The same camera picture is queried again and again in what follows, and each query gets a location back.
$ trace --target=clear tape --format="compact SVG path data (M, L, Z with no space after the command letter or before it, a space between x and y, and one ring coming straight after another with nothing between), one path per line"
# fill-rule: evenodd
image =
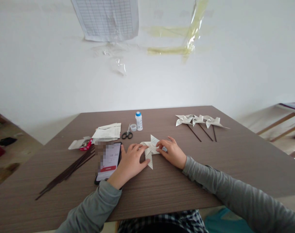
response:
M92 48L95 56L107 55L109 58L109 67L113 73L121 76L126 76L126 65L124 57L119 55L122 52L128 52L129 46L126 44L107 43L103 46L97 46Z
M216 27L204 27L196 33L195 37L198 39L202 35L210 34ZM168 28L162 26L142 27L152 37L167 37L167 38L181 38L186 37L189 27Z
M162 47L162 48L153 48L150 47L147 49L148 54L150 55L168 55L168 54L181 54L183 55L183 60L186 61L188 56L195 50L195 40L199 35L199 30L201 28L202 19L207 8L209 0L195 0L194 11L192 14L192 20L190 27L188 28L185 45L179 47ZM166 33L175 33L176 35L181 34L178 30L166 30Z

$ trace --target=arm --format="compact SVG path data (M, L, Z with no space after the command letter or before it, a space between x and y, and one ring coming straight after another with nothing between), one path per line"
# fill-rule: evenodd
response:
M215 194L226 207L258 232L295 232L295 213L261 190L186 157L176 141L161 140L158 151L191 181Z
M121 190L109 182L101 181L95 192L72 209L67 219L57 229L59 232L100 232L121 196Z
M140 173L149 163L140 163L140 157L148 146L131 144L127 153L121 145L121 161L107 181L101 181L96 191L72 209L67 219L56 230L59 232L100 232L117 205L122 186L132 177Z

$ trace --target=scissors handle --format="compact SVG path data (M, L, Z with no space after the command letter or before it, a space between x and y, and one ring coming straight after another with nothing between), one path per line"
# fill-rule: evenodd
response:
M125 139L127 137L127 132L124 132L121 136L122 139Z
M132 132L129 132L127 137L128 137L129 139L131 139L131 138L133 137Z

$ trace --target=gray long-sleeve shirt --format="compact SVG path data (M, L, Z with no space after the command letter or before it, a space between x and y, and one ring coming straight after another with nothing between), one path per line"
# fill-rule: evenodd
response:
M240 180L195 162L187 157L183 174L210 193L238 216L244 218L256 232L295 232L295 212L284 207L263 191ZM106 181L76 208L57 229L59 232L100 232L121 196Z

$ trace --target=teal bag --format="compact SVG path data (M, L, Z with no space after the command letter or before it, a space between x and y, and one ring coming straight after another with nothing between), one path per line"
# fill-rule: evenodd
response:
M206 217L205 226L209 233L253 233L244 219L223 219L229 212L228 208L224 208L217 214Z

